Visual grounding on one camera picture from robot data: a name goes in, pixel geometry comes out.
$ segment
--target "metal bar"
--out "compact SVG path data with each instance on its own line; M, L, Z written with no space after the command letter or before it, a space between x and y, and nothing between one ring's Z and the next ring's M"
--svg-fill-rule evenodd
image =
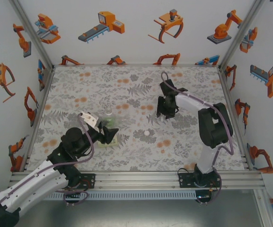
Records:
M162 64L162 65L153 65L153 64L125 64L125 65L107 65L108 67L201 67L201 68L217 68L218 65L195 65L194 64L177 64L177 65L172 65L171 63L169 64ZM85 65L55 65L55 67L85 67ZM102 64L87 64L87 67L102 67Z
M27 176L30 171L13 173L9 186ZM139 190L200 190L202 188L180 188L176 171L170 172L117 172L94 171L96 183L92 191L139 191ZM259 171L219 171L224 190L264 189Z
M30 39L31 39L33 45L36 47L36 49L39 52L41 58L45 62L45 66L49 70L52 70L53 69L53 64L52 64L46 50L44 49L40 38L36 34L36 31L34 30L33 25L30 22L26 12L22 8L21 4L19 3L19 0L9 0L9 2L11 4L11 6L13 7L16 15L18 16L18 18L22 22L25 31L30 36Z
M273 209L271 207L266 189L253 191L263 226L273 227Z
M234 132L237 138L237 143L239 146L239 149L241 150L241 152L243 152L243 154L245 154L246 160L247 160L247 164L250 170L253 169L253 165L251 162L251 157L250 154L248 152L247 149L247 143L244 141L244 136L241 133L241 129L239 127L238 124L238 116L237 113L235 111L235 106L234 106L234 102L232 100L231 94L230 94L230 90L227 84L227 80L226 80L226 76L223 70L219 70L219 76L220 76L220 82L221 82L221 86L222 86L222 90L223 90L223 94L225 96L225 99L227 101L227 105L228 105L228 111L229 114L231 116L231 123L233 125L234 128Z
M33 146L34 146L34 142L35 142L35 138L36 138L36 134L37 134L37 130L40 127L40 122L41 122L41 118L42 118L42 115L43 115L43 112L44 112L44 107L45 107L45 104L46 104L46 101L47 101L50 86L51 86L52 79L53 79L53 76L54 76L54 71L55 71L55 69L52 72L49 71L50 73L48 74L47 84L45 84L45 88L44 88L44 97L43 97L41 106L40 106L40 108L39 108L39 110L37 112L37 115L35 117L34 129L33 129L32 135L31 135L28 151L27 151L27 154L23 157L23 161L22 161L21 167L19 169L20 171L24 171L27 159L31 155L31 152L32 152L32 149L33 149Z
M251 23L253 22L255 16L259 12L262 5L266 2L266 0L255 0L251 9L249 10L247 16L243 20L241 27L239 28L238 33L236 34L231 46L229 47L228 51L226 52L220 67L222 70L225 70L226 66L228 65L230 59L232 58L233 54L235 53L236 49L239 47L241 41L245 37Z

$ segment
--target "metal floor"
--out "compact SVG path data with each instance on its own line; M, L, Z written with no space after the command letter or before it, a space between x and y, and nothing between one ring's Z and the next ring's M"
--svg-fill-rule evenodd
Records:
M17 227L260 227L251 193L222 191L208 206L193 200L86 201L66 207L42 201Z

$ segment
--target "green object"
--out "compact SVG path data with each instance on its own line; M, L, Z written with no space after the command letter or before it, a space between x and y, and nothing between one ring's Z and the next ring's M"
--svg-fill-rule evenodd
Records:
M117 146L118 145L117 136L115 135L113 140L109 144L106 144L106 143L103 144L103 143L101 143L99 141L97 143L98 143L99 148L107 148L107 147Z
M105 113L102 117L102 124L109 129L114 128L115 126L115 116L110 107L105 107Z

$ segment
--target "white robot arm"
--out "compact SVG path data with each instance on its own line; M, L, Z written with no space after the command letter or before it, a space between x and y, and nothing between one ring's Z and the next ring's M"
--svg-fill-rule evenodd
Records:
M93 151L85 154L94 142L109 144L118 129L108 129L98 124L98 117L90 113L79 115L88 125L88 131L83 134L79 128L67 130L61 137L61 143L47 159L32 173L14 186L0 192L0 227L14 227L19 217L31 207L46 198L49 194L62 189L82 185L83 190L91 187L74 166L77 159L93 156Z
M218 150L233 135L226 107L223 103L213 105L204 102L184 88L176 89L170 79L162 82L160 88L164 96L159 97L157 117L163 114L166 119L172 118L179 108L184 108L198 117L199 134L204 146L195 166L194 176L196 185L206 185L213 177L213 165Z

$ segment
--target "patterned table surface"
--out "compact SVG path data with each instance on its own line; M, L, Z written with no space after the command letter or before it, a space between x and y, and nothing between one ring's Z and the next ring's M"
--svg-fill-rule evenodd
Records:
M177 88L197 97L225 103L216 68L163 66L73 66L57 67L37 132L28 170L34 170L60 143L71 127L79 127L81 111L101 116L104 106L117 117L118 145L98 148L93 158L78 164L88 171L175 171L193 169L203 143L197 116L180 109L172 119L156 117L159 84L165 70ZM243 170L237 143L235 154L220 152L218 170Z

